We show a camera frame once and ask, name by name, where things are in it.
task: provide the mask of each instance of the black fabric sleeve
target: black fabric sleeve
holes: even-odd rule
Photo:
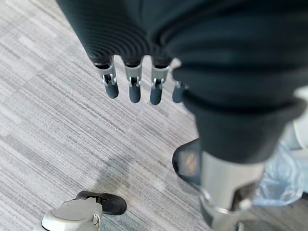
[[[148,13],[154,4],[145,2]],[[269,158],[306,107],[293,92],[308,84],[308,1],[181,1],[167,9],[155,26],[154,15],[143,17],[143,26],[181,60],[173,77],[190,87],[184,104],[203,150],[236,163]]]

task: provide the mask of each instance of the plastic bag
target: plastic bag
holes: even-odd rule
[[[291,151],[280,143],[273,157],[266,163],[254,205],[288,205],[301,198],[303,189],[301,165]]]

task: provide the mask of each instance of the metal bracket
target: metal bracket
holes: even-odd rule
[[[112,85],[116,84],[116,72],[115,72],[116,68],[113,57],[111,58],[110,66],[107,69],[100,69],[97,67],[97,71],[99,75],[102,77],[103,83],[106,87],[108,87],[109,83],[111,83]]]
[[[167,74],[169,71],[170,66],[167,66],[165,68],[157,68],[154,65],[152,65],[152,88],[155,89],[156,86],[159,86],[160,89],[163,88],[163,83],[167,79]]]
[[[129,87],[132,88],[133,85],[139,87],[141,84],[142,62],[135,67],[125,66],[125,72]]]

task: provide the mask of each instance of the robotic hand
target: robotic hand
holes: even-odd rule
[[[173,100],[196,118],[203,215],[217,231],[229,229],[250,207],[285,125],[305,110],[293,93],[308,84],[308,1],[57,2],[110,98],[119,94],[114,55],[123,59],[133,103],[144,55],[153,61],[152,104],[171,60],[181,61]]]
[[[102,214],[121,215],[126,202],[112,194],[80,192],[76,199],[47,212],[33,231],[100,231]]]

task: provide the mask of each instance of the gray carpet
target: gray carpet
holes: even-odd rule
[[[1,231],[32,230],[81,190],[126,199],[127,212],[105,216],[104,231],[209,230],[197,193],[171,166],[174,150],[197,137],[193,116],[171,100],[171,76],[152,106],[145,58],[141,102],[133,104],[119,57],[115,64],[120,95],[111,100],[54,1],[0,1]],[[307,213],[299,201],[246,218],[303,231]]]

